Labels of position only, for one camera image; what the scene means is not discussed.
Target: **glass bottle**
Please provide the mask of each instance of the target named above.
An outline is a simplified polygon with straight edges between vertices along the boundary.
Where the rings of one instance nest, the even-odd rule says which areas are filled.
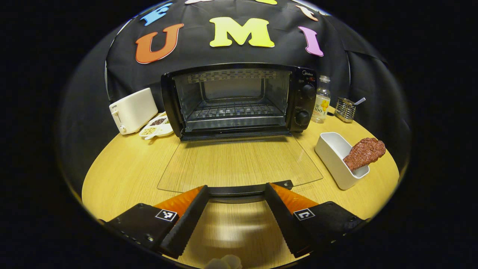
[[[315,97],[314,111],[312,111],[311,119],[315,123],[324,123],[327,117],[327,107],[330,104],[330,91],[328,89],[329,82],[329,77],[320,76],[317,95]]]

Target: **oven control knob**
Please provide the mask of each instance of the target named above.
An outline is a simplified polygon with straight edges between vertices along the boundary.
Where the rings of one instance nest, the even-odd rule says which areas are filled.
[[[316,90],[312,84],[306,84],[302,87],[302,95],[309,99],[315,99]]]
[[[306,125],[310,121],[310,114],[308,111],[302,110],[295,116],[295,122],[299,125]]]

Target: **black cloth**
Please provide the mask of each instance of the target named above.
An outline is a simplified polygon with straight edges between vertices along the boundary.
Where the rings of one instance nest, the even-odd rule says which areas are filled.
[[[307,67],[331,79],[331,105],[337,97],[353,101],[365,97],[357,108],[355,120],[384,141],[399,170],[408,159],[410,128],[399,83],[387,68],[385,59],[350,27],[331,16],[314,12],[318,22],[307,18],[298,3],[277,0],[275,6],[255,1],[215,1],[184,5],[172,1],[166,15],[148,26],[145,14],[163,5],[155,5],[134,17],[105,37],[85,58],[66,88],[59,130],[62,168],[74,189],[81,194],[89,167],[118,134],[108,105],[136,91],[150,87],[159,111],[164,111],[160,78],[166,72],[226,62],[265,62]],[[227,47],[211,47],[215,17],[231,17],[243,25],[250,18],[269,21],[268,32],[274,48],[254,47],[232,42]],[[163,29],[184,23],[179,29],[174,51],[163,59],[139,64],[135,59],[136,40],[151,32],[152,51],[162,48]],[[324,56],[306,52],[307,42],[298,26],[317,32]],[[105,60],[107,85],[105,86]]]

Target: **pink letter i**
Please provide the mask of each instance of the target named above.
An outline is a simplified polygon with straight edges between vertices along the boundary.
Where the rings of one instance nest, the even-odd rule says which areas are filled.
[[[324,56],[324,53],[320,50],[319,43],[315,38],[317,33],[314,30],[310,30],[309,28],[305,28],[302,26],[299,26],[299,29],[301,29],[304,33],[305,40],[307,41],[307,48],[305,48],[305,50],[310,54]]]

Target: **orange letter u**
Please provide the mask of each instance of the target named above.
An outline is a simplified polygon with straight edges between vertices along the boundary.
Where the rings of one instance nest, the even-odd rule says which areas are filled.
[[[136,61],[140,64],[148,64],[168,56],[176,48],[179,28],[183,26],[183,23],[179,23],[166,27],[163,30],[166,33],[166,42],[164,47],[158,51],[151,51],[152,38],[158,32],[152,32],[136,40],[136,44],[138,44],[136,47]]]

